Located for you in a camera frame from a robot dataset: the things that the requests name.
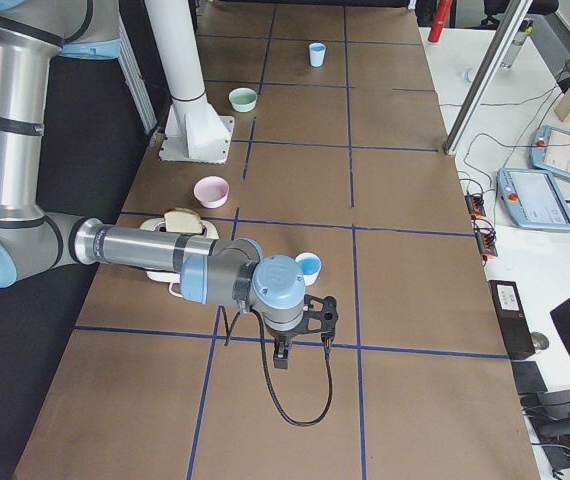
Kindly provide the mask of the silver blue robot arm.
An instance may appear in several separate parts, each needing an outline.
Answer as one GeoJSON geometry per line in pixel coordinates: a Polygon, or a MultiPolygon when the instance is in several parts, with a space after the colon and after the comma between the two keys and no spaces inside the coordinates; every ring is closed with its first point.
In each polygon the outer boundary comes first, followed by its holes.
{"type": "Polygon", "coordinates": [[[111,263],[177,274],[183,298],[254,314],[286,366],[308,327],[302,272],[250,239],[108,225],[36,202],[49,66],[56,56],[114,59],[115,1],[0,1],[0,288],[72,264],[111,263]]]}

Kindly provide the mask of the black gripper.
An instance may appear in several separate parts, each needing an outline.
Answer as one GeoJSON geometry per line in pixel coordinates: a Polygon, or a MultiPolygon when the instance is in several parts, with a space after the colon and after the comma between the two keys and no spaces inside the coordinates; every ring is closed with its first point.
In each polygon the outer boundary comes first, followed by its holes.
{"type": "Polygon", "coordinates": [[[273,365],[276,369],[288,369],[288,344],[298,335],[299,320],[286,323],[278,323],[272,320],[266,321],[268,333],[274,339],[273,365]]]}

